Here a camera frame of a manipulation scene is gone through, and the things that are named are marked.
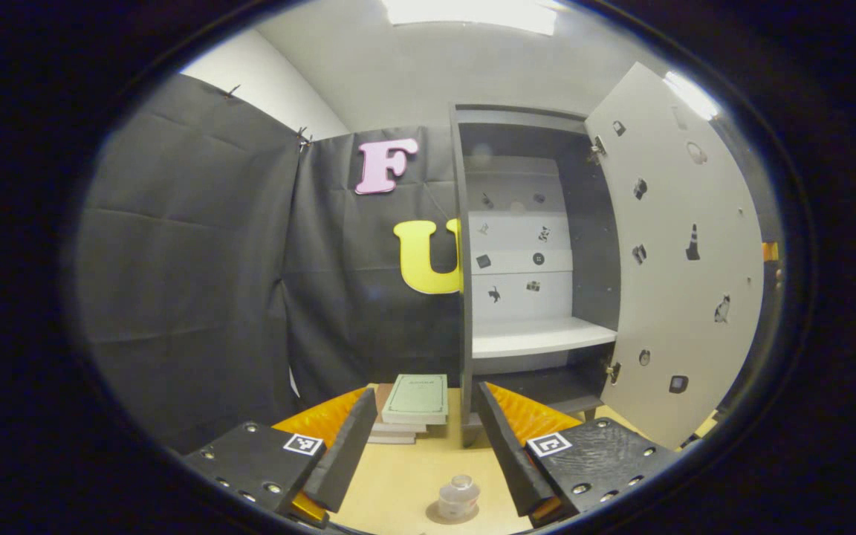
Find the yellow letter u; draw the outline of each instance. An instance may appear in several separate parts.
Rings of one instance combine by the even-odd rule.
[[[401,241],[401,278],[422,294],[454,294],[461,290],[461,251],[458,265],[448,273],[438,273],[431,267],[431,235],[437,230],[431,221],[404,221],[395,225],[394,233]],[[451,219],[445,228],[458,236],[458,220]]]

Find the cabinet shelf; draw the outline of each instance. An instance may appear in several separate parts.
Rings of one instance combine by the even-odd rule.
[[[475,359],[512,357],[615,341],[616,331],[573,317],[475,322],[472,356]]]

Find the white cabinet door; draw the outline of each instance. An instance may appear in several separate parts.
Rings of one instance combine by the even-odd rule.
[[[601,399],[653,441],[678,447],[748,354],[762,302],[758,216],[713,127],[644,65],[632,66],[586,126],[606,149],[599,161],[620,247],[612,357],[620,368]]]

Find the stack of books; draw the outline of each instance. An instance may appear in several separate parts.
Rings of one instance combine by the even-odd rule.
[[[369,434],[370,444],[414,444],[428,426],[448,421],[448,376],[401,374],[394,383],[374,390],[378,416]]]

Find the white wall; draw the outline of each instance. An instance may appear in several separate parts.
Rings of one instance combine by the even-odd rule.
[[[323,139],[349,133],[346,125],[316,89],[255,30],[244,31],[190,63],[187,76],[230,91],[265,111],[283,125]]]

